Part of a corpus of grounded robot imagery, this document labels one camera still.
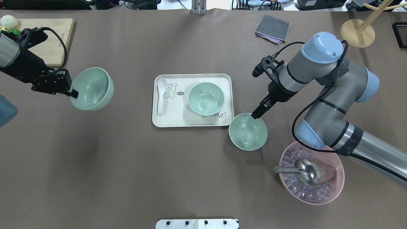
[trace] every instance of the cutting board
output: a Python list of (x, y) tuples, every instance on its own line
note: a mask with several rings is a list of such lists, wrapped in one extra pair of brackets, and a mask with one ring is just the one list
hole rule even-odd
[[(33, 29), (35, 27), (49, 27), (53, 29), (63, 40), (68, 49), (74, 20), (72, 18), (58, 19), (17, 19), (17, 29), (22, 31), (25, 28)], [(63, 63), (63, 47), (58, 38), (51, 32), (45, 31), (48, 39), (29, 50), (35, 55), (41, 57), (48, 66), (61, 66)]]

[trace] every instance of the tabletop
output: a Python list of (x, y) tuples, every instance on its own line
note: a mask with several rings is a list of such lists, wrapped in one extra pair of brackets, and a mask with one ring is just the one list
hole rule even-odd
[[(1, 227), (154, 228), (158, 219), (238, 218), (241, 228), (405, 228), (407, 192), (383, 174), (340, 157), (345, 186), (333, 202), (292, 197), (273, 167), (294, 142), (295, 116), (322, 89), (311, 83), (262, 119), (269, 136), (259, 150), (233, 145), (228, 127), (158, 128), (151, 120), (154, 79), (161, 74), (225, 73), (235, 115), (252, 112), (269, 79), (251, 72), (282, 46), (254, 34), (265, 14), (291, 22), (287, 42), (320, 31), (339, 39), (348, 19), (369, 12), (4, 11), (17, 18), (74, 18), (66, 68), (74, 79), (105, 69), (115, 92), (101, 110), (75, 109), (65, 95), (33, 92), (4, 73), (0, 94), (19, 110), (0, 129)], [(405, 13), (382, 13), (370, 47), (347, 56), (379, 76), (367, 102), (345, 119), (407, 150), (407, 51), (391, 25)], [(279, 55), (289, 61), (300, 46)]]

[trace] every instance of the green bowl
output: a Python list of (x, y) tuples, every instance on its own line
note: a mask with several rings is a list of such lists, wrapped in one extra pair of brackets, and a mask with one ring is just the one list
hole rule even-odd
[(71, 88), (79, 92), (71, 98), (72, 105), (79, 110), (94, 111), (105, 107), (113, 97), (114, 84), (102, 68), (88, 68), (72, 82)]
[(189, 92), (188, 103), (200, 115), (214, 115), (222, 109), (225, 95), (215, 84), (200, 83)]
[(267, 126), (262, 119), (253, 119), (250, 113), (239, 114), (229, 125), (229, 137), (242, 150), (259, 149), (266, 143)]

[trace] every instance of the wooden base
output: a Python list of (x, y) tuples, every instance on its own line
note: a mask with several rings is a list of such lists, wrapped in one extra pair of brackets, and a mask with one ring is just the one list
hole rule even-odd
[(344, 22), (341, 26), (342, 37), (352, 46), (366, 48), (374, 42), (375, 33), (373, 28), (368, 25), (360, 33), (356, 29), (363, 23), (359, 19), (351, 19)]

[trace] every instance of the garlic bulb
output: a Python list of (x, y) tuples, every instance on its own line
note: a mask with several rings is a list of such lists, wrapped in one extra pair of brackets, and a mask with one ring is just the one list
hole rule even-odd
[(1, 25), (7, 29), (12, 29), (17, 26), (17, 19), (11, 15), (5, 15), (0, 19)]

